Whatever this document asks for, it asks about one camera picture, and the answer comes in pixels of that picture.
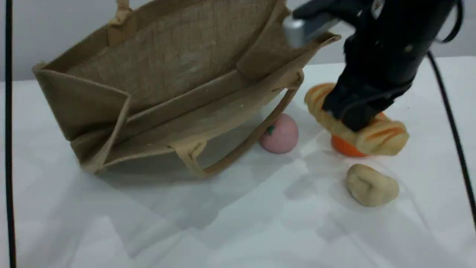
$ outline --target white table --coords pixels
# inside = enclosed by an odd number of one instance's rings
[[[476,186],[476,57],[438,61]],[[335,153],[303,104],[311,86],[335,81],[343,67],[305,68],[286,111],[299,125],[293,152],[272,155],[257,144],[208,181],[192,178],[173,154],[120,164],[101,177],[86,174],[36,81],[16,82],[19,267],[476,267],[464,183],[428,62],[386,112],[406,124],[407,146],[395,157],[361,160]],[[233,134],[246,135],[262,118]],[[207,159],[229,150],[229,137],[213,141]],[[394,177],[398,199],[380,208],[359,205],[344,185],[354,163]]]

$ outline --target bread roll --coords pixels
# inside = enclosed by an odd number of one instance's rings
[[[400,191],[396,180],[361,164],[353,165],[347,171],[346,183],[352,196],[365,206],[387,204]]]
[[[366,127],[353,132],[341,121],[323,111],[321,108],[324,100],[334,86],[333,83],[321,84],[311,88],[306,94],[304,101],[318,123],[366,155],[396,155],[403,149],[409,135],[401,122],[392,121],[379,114]]]

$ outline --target bag strap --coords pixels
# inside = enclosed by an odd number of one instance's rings
[[[197,162],[197,157],[203,152],[206,141],[199,141],[194,144],[181,144],[174,149],[177,155],[182,159],[184,164],[200,178],[206,178],[221,172],[235,160],[237,160],[243,153],[245,153],[261,136],[262,134],[278,119],[283,113],[288,104],[293,99],[297,92],[297,87],[288,87],[286,94],[281,99],[279,104],[273,110],[273,112],[246,138],[240,145],[238,145],[233,151],[228,153],[224,158],[216,162],[215,164],[202,169]]]
[[[116,46],[136,35],[137,18],[129,0],[116,0],[116,16],[108,22],[109,46]]]

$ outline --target burlap fabric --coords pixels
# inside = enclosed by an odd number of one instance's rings
[[[322,46],[287,46],[285,0],[155,0],[116,16],[48,64],[33,68],[81,166],[177,152],[212,175],[246,151],[286,108],[302,67]],[[282,90],[274,112],[235,150],[201,168],[207,140],[243,122]]]

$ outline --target orange fruit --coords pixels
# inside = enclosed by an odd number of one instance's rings
[[[352,144],[346,142],[344,139],[332,135],[331,144],[334,150],[350,157],[366,157],[367,155],[359,152]]]

